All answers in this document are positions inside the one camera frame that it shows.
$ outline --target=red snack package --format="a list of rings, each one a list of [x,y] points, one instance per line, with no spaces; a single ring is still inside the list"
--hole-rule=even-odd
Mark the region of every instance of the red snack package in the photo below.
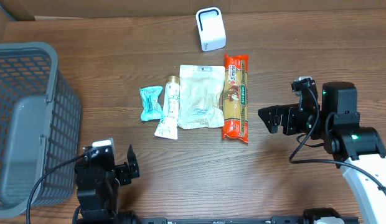
[[[225,54],[224,119],[222,139],[238,138],[248,143],[248,55]]]

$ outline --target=plastic basket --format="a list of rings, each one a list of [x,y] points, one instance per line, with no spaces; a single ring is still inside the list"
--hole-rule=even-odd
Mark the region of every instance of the plastic basket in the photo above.
[[[81,117],[81,102],[49,44],[0,44],[0,218],[24,212],[39,177],[77,155]],[[68,199],[73,168],[50,174],[32,205]]]

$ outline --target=light blue wrapper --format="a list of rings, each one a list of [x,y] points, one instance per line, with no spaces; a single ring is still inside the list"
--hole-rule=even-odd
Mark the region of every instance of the light blue wrapper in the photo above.
[[[143,112],[141,115],[142,121],[150,121],[161,119],[164,117],[158,98],[162,92],[162,86],[149,86],[139,89],[142,98]]]

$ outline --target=white plastic bag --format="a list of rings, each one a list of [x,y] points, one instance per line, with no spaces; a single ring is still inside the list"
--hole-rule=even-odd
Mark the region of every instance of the white plastic bag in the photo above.
[[[181,65],[178,126],[184,129],[224,126],[219,98],[224,88],[225,67]]]

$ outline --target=tube with gold cap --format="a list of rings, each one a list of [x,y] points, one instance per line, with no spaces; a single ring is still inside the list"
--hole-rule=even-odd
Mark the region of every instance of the tube with gold cap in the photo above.
[[[164,118],[160,120],[154,135],[162,138],[178,139],[179,77],[167,77],[163,113]]]

